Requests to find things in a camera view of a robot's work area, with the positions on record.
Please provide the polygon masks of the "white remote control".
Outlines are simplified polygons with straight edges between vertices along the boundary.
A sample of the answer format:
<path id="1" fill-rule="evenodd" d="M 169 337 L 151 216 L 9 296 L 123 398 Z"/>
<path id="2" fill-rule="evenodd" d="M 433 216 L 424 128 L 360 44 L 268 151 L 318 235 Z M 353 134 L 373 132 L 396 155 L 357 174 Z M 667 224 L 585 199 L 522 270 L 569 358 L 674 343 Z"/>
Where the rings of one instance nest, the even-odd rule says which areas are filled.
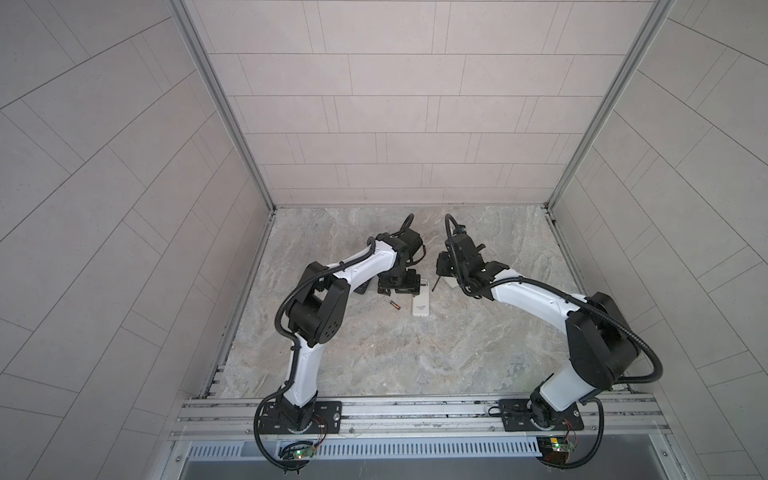
<path id="1" fill-rule="evenodd" d="M 430 314 L 430 285 L 427 280 L 420 283 L 419 292 L 412 298 L 411 312 L 414 317 L 424 318 Z"/>

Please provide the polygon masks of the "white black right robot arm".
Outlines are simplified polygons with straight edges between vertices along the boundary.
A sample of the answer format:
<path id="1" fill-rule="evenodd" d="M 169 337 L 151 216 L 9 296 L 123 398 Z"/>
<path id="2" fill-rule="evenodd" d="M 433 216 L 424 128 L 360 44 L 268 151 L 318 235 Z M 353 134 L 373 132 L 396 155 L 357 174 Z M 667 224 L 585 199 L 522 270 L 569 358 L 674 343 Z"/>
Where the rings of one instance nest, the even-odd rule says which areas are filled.
<path id="1" fill-rule="evenodd" d="M 558 425 L 572 404 L 611 389 L 640 355 L 640 347 L 624 331 L 626 321 L 617 318 L 617 327 L 604 319 L 615 310 L 607 296 L 570 295 L 501 262 L 486 262 L 481 247 L 461 226 L 448 231 L 445 245 L 437 261 L 439 275 L 455 278 L 469 296 L 522 309 L 565 335 L 568 362 L 530 396 L 528 410 L 538 428 Z"/>

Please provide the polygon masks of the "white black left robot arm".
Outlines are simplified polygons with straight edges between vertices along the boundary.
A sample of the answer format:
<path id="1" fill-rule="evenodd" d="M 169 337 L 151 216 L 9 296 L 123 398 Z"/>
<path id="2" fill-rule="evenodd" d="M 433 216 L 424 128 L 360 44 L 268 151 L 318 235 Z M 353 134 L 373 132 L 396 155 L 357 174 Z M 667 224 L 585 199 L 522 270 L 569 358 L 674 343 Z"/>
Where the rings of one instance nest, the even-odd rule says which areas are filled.
<path id="1" fill-rule="evenodd" d="M 293 341 L 286 384 L 277 393 L 278 412 L 294 430 L 312 422 L 318 395 L 317 375 L 325 344 L 340 330 L 349 295 L 363 294 L 370 280 L 377 292 L 417 295 L 421 277 L 414 269 L 426 247 L 417 232 L 402 227 L 368 240 L 367 247 L 331 265 L 309 264 L 297 287 L 281 304 L 276 328 Z"/>

